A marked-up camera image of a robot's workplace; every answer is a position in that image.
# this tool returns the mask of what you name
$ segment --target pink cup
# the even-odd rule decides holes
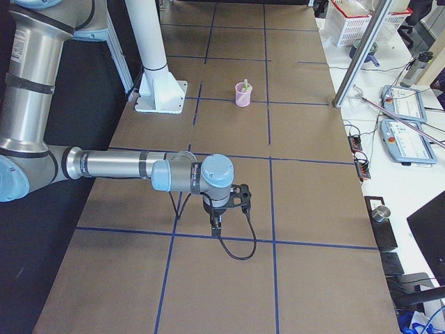
[[[244,83],[240,82],[235,85],[235,103],[237,106],[248,106],[250,104],[250,94],[252,93],[252,85],[248,83],[248,89],[245,89]]]

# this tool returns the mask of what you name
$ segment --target white table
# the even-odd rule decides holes
[[[351,61],[349,57],[350,47],[335,47],[327,36],[327,32],[323,30],[324,19],[317,19],[317,24],[320,28],[334,88],[337,91],[346,70],[333,67],[347,68],[349,66]],[[362,68],[388,70],[403,66],[411,59],[411,54],[398,34],[393,36],[389,42],[379,43],[375,56],[380,63],[380,67],[375,67],[372,62],[369,62],[365,63]],[[400,72],[401,69],[388,72],[361,70],[355,83],[364,91],[365,97],[374,102],[380,102],[382,87],[393,84]],[[413,88],[428,89],[427,86],[413,86]],[[351,90],[349,92],[350,98],[343,103],[341,107],[343,119],[357,126],[361,133],[372,132],[378,110],[353,98],[356,94],[355,90]],[[421,95],[425,106],[441,109],[431,90],[427,90]],[[427,111],[426,113],[428,124],[445,129],[444,112]],[[346,132],[349,132],[349,130],[352,134],[357,133],[354,129],[346,128]],[[444,132],[439,132],[427,126],[424,126],[423,130],[441,141],[445,140]],[[391,226],[398,244],[396,252],[405,273],[425,272],[430,277],[434,277],[412,236],[407,217],[445,190],[445,150],[437,145],[432,145],[432,149],[437,156],[437,164],[431,167],[402,166],[390,159],[382,142],[380,130],[375,132],[374,139],[372,137],[372,135],[362,136],[363,151],[371,158],[371,179],[363,182],[362,192],[364,196],[383,197],[386,206],[390,208]]]

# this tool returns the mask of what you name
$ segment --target plastic crate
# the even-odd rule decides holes
[[[372,0],[358,1],[367,8],[371,6],[372,2]],[[338,47],[343,47],[352,45],[354,41],[362,38],[369,21],[371,21],[371,15],[349,17],[340,9],[339,3],[341,0],[329,0],[325,29],[331,35],[332,42]],[[404,13],[389,13],[376,42],[387,42],[397,32],[406,17],[411,14],[412,11],[409,8]]]

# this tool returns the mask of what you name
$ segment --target black band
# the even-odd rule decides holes
[[[190,171],[190,190],[193,195],[200,195],[201,162],[192,162]]]
[[[145,67],[144,65],[143,65],[143,68],[144,69],[146,69],[147,71],[160,71],[160,70],[162,70],[163,68],[165,68],[167,66],[167,63],[165,63],[165,65],[163,66],[163,67],[160,67],[160,68],[155,68],[155,69],[152,69],[152,68],[147,68],[147,67]]]
[[[54,156],[53,152],[49,151],[49,156],[51,157],[51,159],[53,159],[53,163],[54,163],[54,176],[53,176],[53,179],[50,181],[50,184],[51,184],[51,183],[53,183],[53,181],[57,177],[57,174],[58,174],[58,163],[57,163],[57,159]]]
[[[84,177],[92,177],[91,174],[88,172],[88,156],[89,155],[90,155],[89,152],[85,152],[81,156],[80,168],[81,168],[82,176],[84,176]]]
[[[11,12],[16,12],[16,13],[20,13],[20,14],[29,16],[29,17],[31,17],[33,19],[36,19],[36,20],[40,21],[40,22],[44,22],[46,24],[49,24],[50,26],[54,26],[57,29],[60,29],[60,30],[62,30],[64,32],[66,32],[66,33],[69,33],[70,35],[74,35],[74,28],[72,26],[68,26],[65,23],[62,23],[62,22],[59,22],[59,21],[57,21],[55,19],[47,17],[47,16],[45,16],[43,14],[40,14],[39,12],[35,12],[33,10],[25,9],[23,7],[20,7],[20,6],[16,5],[16,4],[14,4],[14,3],[10,3],[9,10]]]
[[[7,157],[33,159],[33,158],[44,158],[49,154],[49,151],[28,153],[28,152],[11,151],[4,148],[0,148],[0,154],[6,155]]]
[[[67,169],[67,159],[68,159],[68,154],[71,152],[71,150],[74,148],[74,146],[71,146],[69,148],[66,148],[65,151],[63,151],[62,154],[62,173],[64,174],[64,176],[68,179],[68,180],[74,180],[72,177],[70,177],[70,174],[68,174],[68,169]]]
[[[23,79],[11,73],[6,73],[5,84],[11,87],[31,90],[33,92],[48,94],[48,95],[53,95],[54,89],[56,89],[55,86],[44,85],[43,83],[38,83],[31,80]]]
[[[139,154],[139,176],[143,179],[148,179],[148,174],[147,174],[147,157],[148,157],[148,152],[147,151],[142,151]]]

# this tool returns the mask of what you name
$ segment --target brown paper floor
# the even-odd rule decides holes
[[[229,156],[257,253],[229,258],[201,198],[177,221],[148,181],[96,180],[35,333],[397,333],[313,10],[175,1],[161,23],[184,111],[129,103],[111,148]],[[241,211],[222,234],[250,252]]]

